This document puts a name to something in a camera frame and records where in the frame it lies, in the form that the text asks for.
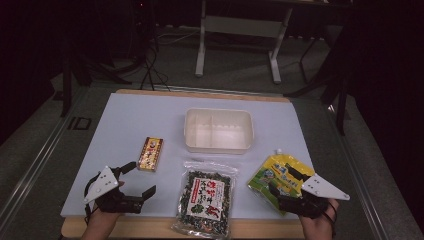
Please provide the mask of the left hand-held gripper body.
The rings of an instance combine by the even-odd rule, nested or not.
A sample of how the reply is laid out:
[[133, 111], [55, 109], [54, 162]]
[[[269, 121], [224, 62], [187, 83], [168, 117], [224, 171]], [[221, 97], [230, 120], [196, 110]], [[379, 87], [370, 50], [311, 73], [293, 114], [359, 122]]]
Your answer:
[[86, 210], [95, 202], [103, 212], [140, 213], [144, 200], [141, 197], [126, 196], [119, 190], [119, 167], [106, 166], [89, 180], [84, 190], [83, 203]]

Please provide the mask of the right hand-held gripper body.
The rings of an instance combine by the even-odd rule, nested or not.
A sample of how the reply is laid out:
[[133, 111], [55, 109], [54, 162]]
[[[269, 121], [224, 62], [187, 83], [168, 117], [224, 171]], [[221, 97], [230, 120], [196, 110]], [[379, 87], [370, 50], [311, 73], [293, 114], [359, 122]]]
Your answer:
[[348, 201], [350, 195], [318, 174], [309, 177], [301, 185], [299, 196], [277, 194], [280, 210], [312, 219], [321, 216], [328, 209], [330, 199]]

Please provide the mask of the yellow green spout pouch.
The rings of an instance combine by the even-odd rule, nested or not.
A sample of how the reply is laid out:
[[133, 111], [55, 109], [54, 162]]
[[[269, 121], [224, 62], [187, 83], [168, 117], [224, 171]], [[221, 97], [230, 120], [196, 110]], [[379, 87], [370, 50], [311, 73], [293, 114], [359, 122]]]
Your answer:
[[282, 195], [296, 197], [300, 195], [300, 188], [304, 183], [288, 173], [288, 166], [295, 168], [309, 177], [315, 173], [312, 167], [304, 164], [292, 155], [278, 153], [268, 156], [247, 183], [247, 186], [258, 197], [268, 202], [282, 216], [286, 212], [279, 209], [277, 199], [269, 192], [269, 184], [273, 184]]

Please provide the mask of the small yellow red snack box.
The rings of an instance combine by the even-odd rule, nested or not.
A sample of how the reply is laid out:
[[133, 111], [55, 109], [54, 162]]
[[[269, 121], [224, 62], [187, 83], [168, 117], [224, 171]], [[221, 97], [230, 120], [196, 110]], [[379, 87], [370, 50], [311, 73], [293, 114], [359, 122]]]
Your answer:
[[142, 171], [155, 172], [157, 170], [162, 145], [162, 138], [147, 137], [141, 150], [137, 168]]

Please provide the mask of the clear bag of dried seaweed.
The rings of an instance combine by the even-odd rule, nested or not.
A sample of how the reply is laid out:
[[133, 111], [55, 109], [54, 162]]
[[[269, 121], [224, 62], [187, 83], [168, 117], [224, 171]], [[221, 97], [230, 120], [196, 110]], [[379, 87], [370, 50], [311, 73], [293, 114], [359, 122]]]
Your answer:
[[227, 240], [238, 170], [211, 161], [187, 161], [184, 168], [172, 229], [184, 235]]

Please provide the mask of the white plastic container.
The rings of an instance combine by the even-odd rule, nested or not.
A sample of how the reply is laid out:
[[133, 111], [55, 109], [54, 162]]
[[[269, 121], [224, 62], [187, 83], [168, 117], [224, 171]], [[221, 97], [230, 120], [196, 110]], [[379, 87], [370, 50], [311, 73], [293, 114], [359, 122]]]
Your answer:
[[185, 115], [184, 137], [190, 152], [244, 154], [254, 141], [252, 117], [243, 110], [192, 108]]

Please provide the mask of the person's left hand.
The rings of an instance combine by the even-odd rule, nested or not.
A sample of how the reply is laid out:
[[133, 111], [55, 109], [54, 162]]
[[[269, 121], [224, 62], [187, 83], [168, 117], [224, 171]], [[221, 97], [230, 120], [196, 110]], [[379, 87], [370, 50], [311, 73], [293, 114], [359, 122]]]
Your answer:
[[120, 216], [120, 213], [103, 212], [96, 208], [90, 216], [88, 226], [101, 231], [112, 231]]

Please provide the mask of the person's right hand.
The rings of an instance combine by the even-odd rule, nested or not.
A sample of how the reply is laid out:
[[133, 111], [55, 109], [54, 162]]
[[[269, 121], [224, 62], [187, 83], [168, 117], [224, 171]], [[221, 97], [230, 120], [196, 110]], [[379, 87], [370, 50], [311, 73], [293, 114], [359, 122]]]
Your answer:
[[323, 215], [315, 219], [300, 216], [305, 240], [333, 240], [339, 202], [329, 199], [329, 207]]

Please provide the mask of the white table mat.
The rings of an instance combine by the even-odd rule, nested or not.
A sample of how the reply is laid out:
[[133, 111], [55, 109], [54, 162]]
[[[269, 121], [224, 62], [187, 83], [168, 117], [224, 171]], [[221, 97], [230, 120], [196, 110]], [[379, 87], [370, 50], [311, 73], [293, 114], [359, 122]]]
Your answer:
[[[191, 108], [235, 109], [250, 113], [254, 140], [242, 155], [195, 154], [184, 138], [185, 114]], [[156, 194], [141, 210], [144, 217], [171, 217], [177, 213], [184, 163], [192, 159], [225, 162], [239, 169], [235, 180], [231, 216], [237, 219], [279, 219], [270, 204], [256, 196], [247, 182], [265, 159], [281, 150], [311, 165], [304, 139], [306, 129], [298, 111], [289, 102], [228, 100], [195, 97], [113, 93], [103, 111], [95, 134], [66, 199], [61, 215], [84, 216], [83, 195], [88, 181], [106, 166], [120, 167], [136, 161], [145, 138], [164, 140], [155, 172], [133, 170], [121, 177], [121, 189], [130, 196], [151, 186]]]

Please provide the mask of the black metal stand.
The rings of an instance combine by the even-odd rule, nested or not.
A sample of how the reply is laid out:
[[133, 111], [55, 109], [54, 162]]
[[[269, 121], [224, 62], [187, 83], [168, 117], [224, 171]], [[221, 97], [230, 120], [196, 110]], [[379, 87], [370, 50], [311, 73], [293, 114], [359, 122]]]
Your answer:
[[119, 84], [128, 84], [128, 81], [118, 77], [99, 63], [80, 53], [73, 44], [64, 42], [62, 45], [62, 113], [64, 117], [68, 114], [72, 106], [72, 77], [83, 86], [89, 86], [92, 82], [88, 67], [100, 72], [105, 77]]
[[321, 86], [326, 86], [320, 97], [320, 101], [327, 107], [330, 107], [333, 104], [335, 98], [338, 98], [335, 122], [339, 133], [344, 136], [344, 118], [347, 100], [348, 78], [342, 76], [336, 70], [330, 70], [329, 59], [330, 54], [327, 55], [318, 72], [305, 87], [294, 92], [285, 93], [285, 96], [296, 98]]

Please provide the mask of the aluminium floor rail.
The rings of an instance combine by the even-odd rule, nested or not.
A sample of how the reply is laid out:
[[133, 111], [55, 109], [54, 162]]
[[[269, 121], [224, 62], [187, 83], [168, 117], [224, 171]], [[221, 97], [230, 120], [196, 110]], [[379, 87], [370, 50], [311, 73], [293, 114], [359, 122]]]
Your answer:
[[363, 174], [356, 163], [356, 159], [351, 150], [351, 145], [346, 137], [339, 133], [335, 123], [330, 122], [330, 125], [335, 131], [335, 137], [342, 149], [344, 161], [347, 164], [349, 179], [355, 189], [355, 194], [351, 195], [351, 199], [360, 204], [360, 212], [366, 218], [366, 222], [370, 228], [370, 232], [373, 235], [373, 239], [387, 240], [387, 232], [381, 222], [381, 218], [377, 212], [377, 209], [375, 208], [375, 204], [364, 181]]
[[60, 233], [87, 147], [89, 132], [72, 128], [83, 108], [76, 101], [61, 116], [61, 105], [49, 101], [0, 146], [0, 238]]

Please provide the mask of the white metal table frame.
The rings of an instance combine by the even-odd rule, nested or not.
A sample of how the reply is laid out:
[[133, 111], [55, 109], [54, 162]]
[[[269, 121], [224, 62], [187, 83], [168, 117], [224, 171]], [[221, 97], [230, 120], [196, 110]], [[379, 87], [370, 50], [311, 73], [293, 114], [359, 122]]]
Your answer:
[[201, 1], [200, 38], [195, 75], [202, 77], [205, 65], [205, 36], [207, 32], [273, 38], [275, 46], [268, 52], [268, 59], [275, 84], [282, 82], [277, 57], [292, 15], [289, 7], [279, 22], [234, 17], [214, 16], [206, 13], [207, 0]]

